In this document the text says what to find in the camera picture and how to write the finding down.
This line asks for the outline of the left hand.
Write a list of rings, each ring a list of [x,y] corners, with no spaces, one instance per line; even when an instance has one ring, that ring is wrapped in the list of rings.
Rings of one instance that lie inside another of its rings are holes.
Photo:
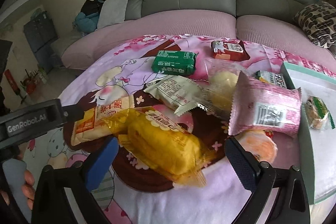
[[[17,156],[17,159],[23,161],[22,152]],[[24,178],[25,178],[25,184],[22,185],[22,192],[24,196],[27,198],[27,206],[29,207],[30,210],[32,210],[35,199],[35,189],[33,188],[35,184],[35,179],[33,174],[27,169],[24,172]],[[3,191],[2,188],[1,188],[1,196],[5,200],[5,203],[9,205],[10,204],[9,196],[6,192]]]

